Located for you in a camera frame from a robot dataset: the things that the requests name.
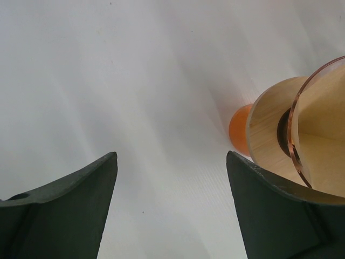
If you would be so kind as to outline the orange glass beaker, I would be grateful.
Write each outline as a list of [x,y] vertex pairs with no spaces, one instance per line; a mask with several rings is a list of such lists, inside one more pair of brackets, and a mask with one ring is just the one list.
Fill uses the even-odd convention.
[[250,156],[249,146],[246,140],[246,123],[250,115],[252,104],[239,108],[232,116],[229,123],[229,139],[237,152],[244,156]]

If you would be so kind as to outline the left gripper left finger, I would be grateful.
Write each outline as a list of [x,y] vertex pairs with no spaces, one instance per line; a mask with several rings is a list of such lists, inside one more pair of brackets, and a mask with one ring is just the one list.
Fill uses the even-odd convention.
[[1,201],[1,258],[97,258],[118,173],[110,152]]

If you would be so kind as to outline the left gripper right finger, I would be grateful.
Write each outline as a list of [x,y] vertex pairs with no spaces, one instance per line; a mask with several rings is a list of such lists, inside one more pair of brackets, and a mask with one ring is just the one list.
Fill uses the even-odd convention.
[[248,258],[344,258],[344,198],[287,180],[233,151],[226,167]]

